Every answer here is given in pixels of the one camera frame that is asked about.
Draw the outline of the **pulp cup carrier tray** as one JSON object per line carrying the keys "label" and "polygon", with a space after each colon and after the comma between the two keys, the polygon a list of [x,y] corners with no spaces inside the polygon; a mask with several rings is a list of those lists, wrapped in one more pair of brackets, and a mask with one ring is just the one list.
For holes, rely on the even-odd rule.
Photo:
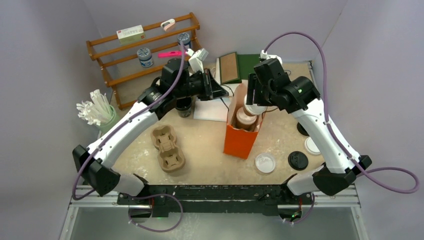
{"label": "pulp cup carrier tray", "polygon": [[158,163],[166,173],[172,173],[185,166],[186,158],[177,146],[177,135],[171,125],[154,128],[150,134],[153,146],[158,150]]}

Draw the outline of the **orange paper bag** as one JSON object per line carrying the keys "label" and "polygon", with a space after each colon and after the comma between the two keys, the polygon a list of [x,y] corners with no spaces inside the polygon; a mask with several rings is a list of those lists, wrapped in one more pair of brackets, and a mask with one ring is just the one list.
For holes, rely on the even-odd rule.
{"label": "orange paper bag", "polygon": [[247,95],[248,86],[246,83],[239,84],[233,91],[234,96],[229,104],[229,111],[226,116],[226,129],[223,153],[233,157],[246,160],[253,148],[256,138],[262,128],[266,110],[261,111],[256,116],[255,122],[250,130],[236,127],[237,112],[244,108],[244,98]]}

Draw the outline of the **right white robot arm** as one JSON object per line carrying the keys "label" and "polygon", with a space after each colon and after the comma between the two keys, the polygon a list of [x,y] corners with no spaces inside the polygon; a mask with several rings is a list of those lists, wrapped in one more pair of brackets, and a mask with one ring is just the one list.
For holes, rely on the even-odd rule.
{"label": "right white robot arm", "polygon": [[329,119],[325,118],[324,102],[313,82],[305,76],[290,80],[277,58],[262,60],[248,76],[247,104],[285,110],[302,125],[319,149],[324,163],[315,170],[295,174],[281,185],[280,196],[288,204],[300,195],[321,191],[328,196],[343,191],[357,178],[360,169],[368,168],[372,160],[360,155],[350,147],[336,126],[332,127],[349,157],[337,144],[328,130]]}

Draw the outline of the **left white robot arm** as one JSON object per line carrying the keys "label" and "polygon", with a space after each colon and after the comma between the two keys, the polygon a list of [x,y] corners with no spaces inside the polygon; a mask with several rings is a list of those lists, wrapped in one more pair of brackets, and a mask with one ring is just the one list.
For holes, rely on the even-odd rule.
{"label": "left white robot arm", "polygon": [[210,101],[229,96],[213,78],[210,69],[189,73],[193,64],[184,58],[170,59],[161,74],[137,98],[128,113],[101,138],[84,147],[77,145],[72,157],[78,178],[83,178],[91,192],[104,196],[111,191],[128,194],[138,205],[146,203],[149,191],[146,180],[136,174],[118,173],[112,169],[123,151],[145,130],[160,121],[177,106],[180,99]]}

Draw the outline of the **white cup lid picked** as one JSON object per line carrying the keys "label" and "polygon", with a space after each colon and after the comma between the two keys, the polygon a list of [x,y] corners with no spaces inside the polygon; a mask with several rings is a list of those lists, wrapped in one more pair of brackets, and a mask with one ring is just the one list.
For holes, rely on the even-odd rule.
{"label": "white cup lid picked", "polygon": [[256,120],[257,120],[256,115],[246,114],[242,107],[237,110],[235,117],[236,117],[236,120],[241,121],[241,122],[250,122],[250,121],[256,122]]}

